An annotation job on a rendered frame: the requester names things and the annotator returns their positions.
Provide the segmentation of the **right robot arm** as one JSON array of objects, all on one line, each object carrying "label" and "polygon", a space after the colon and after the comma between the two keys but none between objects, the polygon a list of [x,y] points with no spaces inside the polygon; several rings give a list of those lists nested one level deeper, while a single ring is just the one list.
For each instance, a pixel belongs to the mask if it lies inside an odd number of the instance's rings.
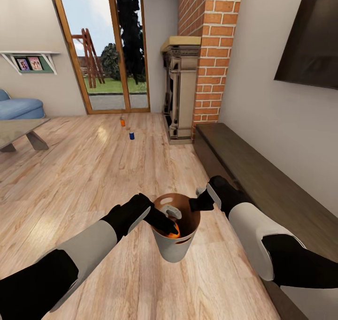
[{"label": "right robot arm", "polygon": [[262,279],[277,284],[309,320],[338,320],[338,263],[307,250],[224,177],[212,177],[196,195],[191,211],[211,211],[216,203]]}]

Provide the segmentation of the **trash can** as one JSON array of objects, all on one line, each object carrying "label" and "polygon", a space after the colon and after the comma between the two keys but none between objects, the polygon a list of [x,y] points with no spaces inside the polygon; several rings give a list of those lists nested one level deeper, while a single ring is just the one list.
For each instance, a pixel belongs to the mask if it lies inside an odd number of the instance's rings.
[{"label": "trash can", "polygon": [[[165,198],[173,198],[172,202],[161,204],[161,200]],[[158,245],[161,256],[170,263],[177,263],[181,261],[194,238],[194,235],[200,225],[201,212],[191,211],[190,197],[180,193],[168,193],[159,196],[153,201],[155,208],[159,211],[166,205],[169,204],[182,213],[182,218],[177,219],[176,217],[168,214],[168,218],[175,222],[178,226],[181,238],[170,238],[162,235],[162,231],[158,230],[151,225],[156,243]]]}]

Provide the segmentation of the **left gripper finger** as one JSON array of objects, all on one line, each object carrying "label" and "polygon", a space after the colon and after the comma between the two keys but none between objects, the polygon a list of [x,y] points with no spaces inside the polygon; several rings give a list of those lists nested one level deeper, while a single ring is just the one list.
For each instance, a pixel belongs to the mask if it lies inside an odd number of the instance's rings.
[{"label": "left gripper finger", "polygon": [[178,235],[178,230],[173,226],[173,230],[171,230],[171,233]]}]

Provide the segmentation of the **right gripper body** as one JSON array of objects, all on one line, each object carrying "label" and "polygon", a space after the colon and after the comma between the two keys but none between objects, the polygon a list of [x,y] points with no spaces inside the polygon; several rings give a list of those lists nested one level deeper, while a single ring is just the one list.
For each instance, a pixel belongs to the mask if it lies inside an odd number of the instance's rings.
[{"label": "right gripper body", "polygon": [[189,199],[191,211],[211,211],[214,209],[213,204],[208,204],[203,199],[203,193],[198,198]]}]

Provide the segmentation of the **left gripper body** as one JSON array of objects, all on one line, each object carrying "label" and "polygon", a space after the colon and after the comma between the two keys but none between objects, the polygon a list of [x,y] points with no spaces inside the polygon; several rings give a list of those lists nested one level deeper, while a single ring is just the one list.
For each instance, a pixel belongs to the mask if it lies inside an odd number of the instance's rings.
[{"label": "left gripper body", "polygon": [[150,225],[169,235],[171,230],[173,230],[175,223],[159,211],[158,218],[154,222],[150,223]]}]

